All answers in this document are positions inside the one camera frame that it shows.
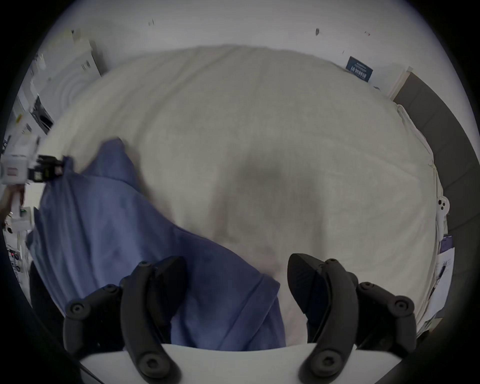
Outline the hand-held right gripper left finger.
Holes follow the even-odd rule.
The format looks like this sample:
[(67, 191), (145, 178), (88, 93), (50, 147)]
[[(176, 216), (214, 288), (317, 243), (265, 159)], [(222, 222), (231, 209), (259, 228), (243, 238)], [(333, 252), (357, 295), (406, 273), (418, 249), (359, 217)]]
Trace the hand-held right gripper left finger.
[(119, 285), (107, 284), (65, 308), (63, 345), (78, 360), (125, 349), (149, 384), (178, 384), (181, 370), (163, 345), (188, 287), (187, 264), (171, 256), (141, 261)]

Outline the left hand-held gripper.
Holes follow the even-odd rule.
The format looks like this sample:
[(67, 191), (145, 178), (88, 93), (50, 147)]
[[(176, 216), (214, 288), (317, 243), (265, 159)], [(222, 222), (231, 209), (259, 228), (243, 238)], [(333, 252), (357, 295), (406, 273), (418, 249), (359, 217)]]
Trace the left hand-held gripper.
[(1, 220), (9, 218), (13, 233), (30, 231), (31, 209), (23, 208), (23, 192), (27, 183), (48, 183), (63, 176), (65, 161), (51, 155), (39, 154), (39, 135), (21, 135), (1, 156)]

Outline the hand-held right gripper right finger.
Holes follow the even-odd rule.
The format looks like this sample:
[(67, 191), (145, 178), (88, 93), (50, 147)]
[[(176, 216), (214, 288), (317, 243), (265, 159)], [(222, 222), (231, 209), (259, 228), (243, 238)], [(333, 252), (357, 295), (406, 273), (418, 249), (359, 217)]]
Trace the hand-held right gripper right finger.
[(379, 285), (359, 282), (336, 259), (294, 253), (287, 264), (290, 292), (307, 318), (307, 342), (315, 344), (298, 377), (329, 384), (344, 370), (354, 346), (405, 358), (417, 346), (414, 303)]

